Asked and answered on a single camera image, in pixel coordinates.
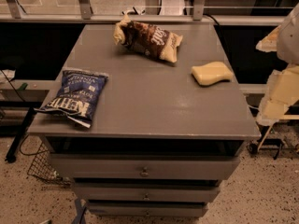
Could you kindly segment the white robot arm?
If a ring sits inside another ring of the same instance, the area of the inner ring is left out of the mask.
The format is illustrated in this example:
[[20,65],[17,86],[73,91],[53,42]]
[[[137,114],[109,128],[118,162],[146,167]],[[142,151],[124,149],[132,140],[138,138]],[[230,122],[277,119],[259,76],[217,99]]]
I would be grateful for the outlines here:
[[289,108],[299,100],[299,4],[283,23],[260,40],[256,49],[275,51],[287,67],[273,71],[267,80],[267,91],[259,104],[257,122],[270,126],[283,118]]

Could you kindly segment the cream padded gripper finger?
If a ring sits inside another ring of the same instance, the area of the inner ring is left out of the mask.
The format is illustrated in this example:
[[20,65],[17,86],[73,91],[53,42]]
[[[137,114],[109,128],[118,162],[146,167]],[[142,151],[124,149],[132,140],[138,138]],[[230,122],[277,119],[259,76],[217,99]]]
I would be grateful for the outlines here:
[[287,67],[281,72],[274,70],[269,76],[267,91],[259,104],[256,121],[270,126],[283,118],[291,105],[299,100],[299,48],[296,30],[288,32],[279,25],[260,40],[256,49],[274,51]]

